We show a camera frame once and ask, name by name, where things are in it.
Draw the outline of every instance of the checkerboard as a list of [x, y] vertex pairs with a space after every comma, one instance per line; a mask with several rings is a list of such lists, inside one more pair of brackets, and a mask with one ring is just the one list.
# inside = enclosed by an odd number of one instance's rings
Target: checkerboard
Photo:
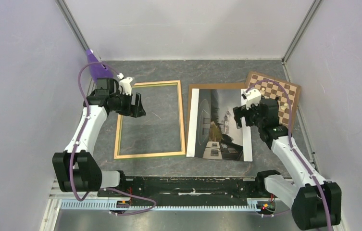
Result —
[[278, 109], [278, 116], [280, 117], [280, 123], [288, 127], [289, 121], [289, 107], [288, 104], [291, 105], [293, 110], [293, 122], [291, 128], [294, 126], [295, 116], [298, 107], [298, 101], [300, 97], [301, 86], [297, 84], [293, 84], [284, 80], [279, 80], [274, 77], [270, 77], [264, 74], [250, 72], [246, 81], [246, 87], [252, 87], [257, 81], [260, 80], [274, 80], [280, 83], [288, 93], [288, 99], [285, 97], [283, 91], [275, 84], [271, 82], [263, 82], [261, 84], [256, 84], [254, 87], [258, 89], [265, 98], [275, 99], [278, 97], [278, 103], [280, 105]]

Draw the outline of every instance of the picture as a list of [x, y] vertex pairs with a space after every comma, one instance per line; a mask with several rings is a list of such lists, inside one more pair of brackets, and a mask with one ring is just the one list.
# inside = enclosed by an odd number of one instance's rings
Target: picture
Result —
[[233, 108], [241, 89], [192, 89], [187, 156], [252, 161], [250, 127], [237, 129]]

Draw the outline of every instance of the white wall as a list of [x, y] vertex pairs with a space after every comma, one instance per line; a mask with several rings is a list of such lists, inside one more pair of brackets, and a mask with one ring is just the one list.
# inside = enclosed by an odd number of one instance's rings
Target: white wall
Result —
[[65, 0], [103, 60], [282, 58], [312, 0]]
[[362, 230], [362, 1], [323, 1], [288, 61], [319, 169], [342, 189], [350, 231]]
[[0, 1], [0, 231], [39, 229], [51, 158], [80, 117], [76, 78], [84, 64], [55, 1]]

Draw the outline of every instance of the empty picture frame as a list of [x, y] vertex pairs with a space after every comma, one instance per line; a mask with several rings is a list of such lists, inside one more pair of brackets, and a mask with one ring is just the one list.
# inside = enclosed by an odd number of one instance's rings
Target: empty picture frame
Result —
[[137, 83], [146, 115], [118, 116], [114, 158], [185, 155], [181, 82]]

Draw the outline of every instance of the white border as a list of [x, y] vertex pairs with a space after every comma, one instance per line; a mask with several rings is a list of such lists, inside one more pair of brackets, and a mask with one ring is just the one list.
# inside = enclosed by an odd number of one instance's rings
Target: white border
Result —
[[187, 157], [195, 157], [196, 127], [198, 118], [199, 89], [192, 89], [191, 112], [189, 114]]
[[[242, 105], [246, 105], [246, 101], [243, 97]], [[253, 150], [251, 147], [251, 128], [246, 126], [246, 121], [244, 118], [242, 120], [242, 133], [243, 133], [243, 161], [244, 162], [252, 162], [253, 161]]]

